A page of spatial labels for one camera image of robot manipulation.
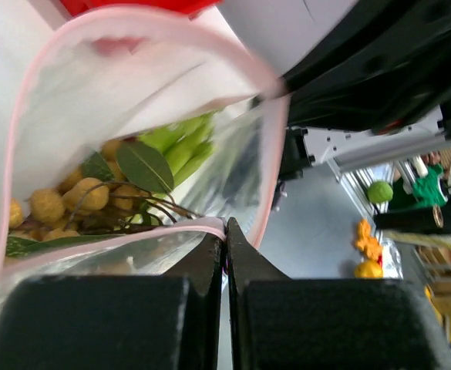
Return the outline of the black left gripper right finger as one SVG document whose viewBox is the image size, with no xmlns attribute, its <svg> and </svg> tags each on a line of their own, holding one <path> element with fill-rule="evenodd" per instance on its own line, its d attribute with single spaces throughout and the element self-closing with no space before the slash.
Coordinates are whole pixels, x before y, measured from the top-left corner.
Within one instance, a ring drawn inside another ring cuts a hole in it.
<svg viewBox="0 0 451 370">
<path fill-rule="evenodd" d="M 227 222 L 235 369 L 451 369 L 424 290 L 400 279 L 293 279 Z"/>
</svg>

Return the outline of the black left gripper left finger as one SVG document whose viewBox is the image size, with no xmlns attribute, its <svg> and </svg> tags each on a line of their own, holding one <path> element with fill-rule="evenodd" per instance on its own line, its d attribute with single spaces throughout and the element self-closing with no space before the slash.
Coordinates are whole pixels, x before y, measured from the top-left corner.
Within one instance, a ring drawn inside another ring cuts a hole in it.
<svg viewBox="0 0 451 370">
<path fill-rule="evenodd" d="M 37 274 L 0 311 L 0 369 L 214 369 L 222 227 L 161 275 Z"/>
</svg>

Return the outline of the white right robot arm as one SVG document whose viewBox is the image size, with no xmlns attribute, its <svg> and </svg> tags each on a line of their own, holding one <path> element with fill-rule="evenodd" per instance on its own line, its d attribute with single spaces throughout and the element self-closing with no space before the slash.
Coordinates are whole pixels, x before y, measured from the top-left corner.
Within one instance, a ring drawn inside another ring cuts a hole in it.
<svg viewBox="0 0 451 370">
<path fill-rule="evenodd" d="M 284 176 L 451 144 L 451 1 L 357 1 L 284 79 Z"/>
</svg>

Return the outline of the clear pink zip top bag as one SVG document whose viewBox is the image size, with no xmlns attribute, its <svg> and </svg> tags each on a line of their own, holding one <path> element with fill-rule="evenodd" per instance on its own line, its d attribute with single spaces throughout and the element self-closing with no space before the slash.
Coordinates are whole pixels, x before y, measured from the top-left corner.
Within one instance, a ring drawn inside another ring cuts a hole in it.
<svg viewBox="0 0 451 370">
<path fill-rule="evenodd" d="M 284 82 L 240 43 L 163 9 L 110 6 L 49 38 L 0 9 L 0 309 L 37 274 L 161 274 L 234 218 L 258 247 L 276 187 L 289 98 Z M 56 187 L 109 140 L 205 113 L 214 151 L 172 195 L 200 213 L 155 230 L 5 258 L 12 203 Z"/>
</svg>

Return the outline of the green white celery stalk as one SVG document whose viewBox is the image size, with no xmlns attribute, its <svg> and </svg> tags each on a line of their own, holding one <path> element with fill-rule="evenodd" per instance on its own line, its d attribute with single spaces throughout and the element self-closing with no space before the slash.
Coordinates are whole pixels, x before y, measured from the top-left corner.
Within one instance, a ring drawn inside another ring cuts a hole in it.
<svg viewBox="0 0 451 370">
<path fill-rule="evenodd" d="M 215 112 L 140 134 L 137 139 L 151 146 L 166 159 L 177 188 L 194 174 L 213 153 Z"/>
</svg>

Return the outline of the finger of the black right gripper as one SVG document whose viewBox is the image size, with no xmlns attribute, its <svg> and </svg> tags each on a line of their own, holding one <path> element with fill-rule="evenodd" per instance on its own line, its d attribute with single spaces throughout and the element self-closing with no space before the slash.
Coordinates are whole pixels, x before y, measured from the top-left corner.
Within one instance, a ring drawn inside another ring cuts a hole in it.
<svg viewBox="0 0 451 370">
<path fill-rule="evenodd" d="M 451 1 L 358 1 L 284 80 L 289 126 L 413 124 L 451 99 Z"/>
</svg>

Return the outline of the yellow longan fruit bunch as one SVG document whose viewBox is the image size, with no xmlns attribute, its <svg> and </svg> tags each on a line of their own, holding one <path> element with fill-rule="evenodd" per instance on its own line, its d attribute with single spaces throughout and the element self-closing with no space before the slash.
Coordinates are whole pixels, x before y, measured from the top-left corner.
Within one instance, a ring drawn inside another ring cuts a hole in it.
<svg viewBox="0 0 451 370">
<path fill-rule="evenodd" d="M 35 188 L 29 215 L 12 203 L 5 258 L 110 240 L 197 219 L 175 201 L 164 156 L 139 140 L 109 140 L 56 187 Z"/>
</svg>

